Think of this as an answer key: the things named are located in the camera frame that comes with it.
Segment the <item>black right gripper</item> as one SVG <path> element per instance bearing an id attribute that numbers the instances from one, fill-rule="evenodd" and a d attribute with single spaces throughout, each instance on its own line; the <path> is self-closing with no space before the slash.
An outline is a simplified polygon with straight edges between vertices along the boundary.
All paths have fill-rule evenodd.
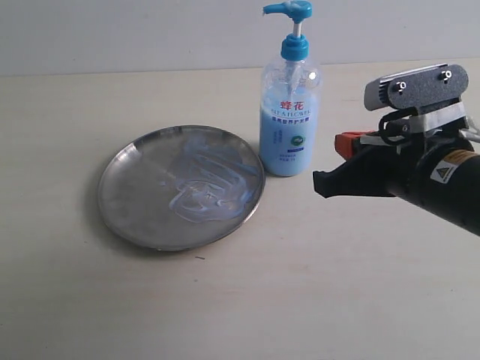
<path id="1" fill-rule="evenodd" d="M 365 137 L 376 139 L 377 132 L 334 136 L 334 150 L 345 161 L 332 171 L 313 172 L 317 194 L 326 199 L 392 194 L 401 199 L 476 198 L 476 152 L 469 140 L 434 136 L 427 148 L 407 149 L 400 155 L 395 148 L 363 143 Z"/>

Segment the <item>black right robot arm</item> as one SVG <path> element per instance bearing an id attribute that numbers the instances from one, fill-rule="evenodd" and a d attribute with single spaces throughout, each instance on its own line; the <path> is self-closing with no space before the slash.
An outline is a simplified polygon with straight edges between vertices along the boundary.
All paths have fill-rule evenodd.
<path id="1" fill-rule="evenodd" d="M 313 189 L 330 197 L 397 197 L 479 234 L 479 153 L 460 137 L 432 136 L 401 148 L 365 144 L 369 132 L 334 138 L 344 162 L 314 171 Z"/>

